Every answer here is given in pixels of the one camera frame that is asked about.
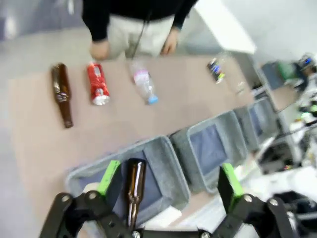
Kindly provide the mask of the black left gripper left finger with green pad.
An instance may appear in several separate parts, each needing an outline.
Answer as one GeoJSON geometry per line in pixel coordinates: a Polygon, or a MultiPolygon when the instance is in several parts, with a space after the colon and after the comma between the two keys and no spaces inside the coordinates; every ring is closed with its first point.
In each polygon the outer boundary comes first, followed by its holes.
{"type": "Polygon", "coordinates": [[[39,237],[75,238],[85,222],[95,221],[107,238],[137,238],[135,230],[139,208],[139,161],[128,160],[127,225],[112,211],[106,197],[96,190],[73,197],[69,193],[55,196],[39,237]]]}

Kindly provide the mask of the person's right hand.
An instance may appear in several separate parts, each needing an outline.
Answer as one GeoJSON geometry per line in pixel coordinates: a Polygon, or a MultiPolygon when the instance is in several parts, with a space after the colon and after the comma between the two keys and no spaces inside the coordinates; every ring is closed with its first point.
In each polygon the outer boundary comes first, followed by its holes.
{"type": "Polygon", "coordinates": [[[92,42],[90,46],[90,55],[95,60],[105,60],[109,53],[108,40],[92,42]]]}

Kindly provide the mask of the person's left hand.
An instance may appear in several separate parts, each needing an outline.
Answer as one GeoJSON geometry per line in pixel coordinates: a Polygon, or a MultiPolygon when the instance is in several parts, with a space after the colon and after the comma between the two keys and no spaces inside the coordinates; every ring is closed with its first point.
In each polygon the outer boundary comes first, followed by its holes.
{"type": "Polygon", "coordinates": [[[172,28],[162,47],[161,55],[170,55],[175,52],[178,43],[179,29],[172,28]]]}

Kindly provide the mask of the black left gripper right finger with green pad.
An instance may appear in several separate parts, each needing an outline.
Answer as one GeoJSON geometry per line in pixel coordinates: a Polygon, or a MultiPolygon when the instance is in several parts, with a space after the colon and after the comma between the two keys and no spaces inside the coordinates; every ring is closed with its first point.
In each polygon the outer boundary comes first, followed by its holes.
{"type": "Polygon", "coordinates": [[[284,202],[273,197],[262,201],[243,192],[230,163],[219,168],[217,189],[226,216],[212,233],[213,238],[233,238],[243,224],[254,227],[261,238],[293,238],[284,202]]]}

